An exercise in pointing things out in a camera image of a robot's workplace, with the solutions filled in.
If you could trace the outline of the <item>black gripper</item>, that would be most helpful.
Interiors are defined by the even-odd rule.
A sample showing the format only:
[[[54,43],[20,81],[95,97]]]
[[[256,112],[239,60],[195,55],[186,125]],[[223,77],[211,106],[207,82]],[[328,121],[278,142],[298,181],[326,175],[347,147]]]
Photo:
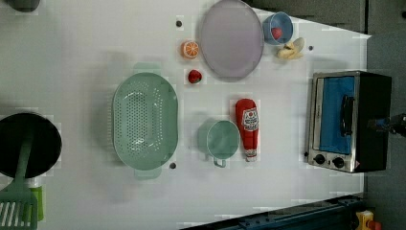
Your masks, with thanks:
[[[392,117],[383,119],[371,119],[368,121],[367,127],[379,131],[399,134],[402,137],[406,136],[406,114],[401,113]]]

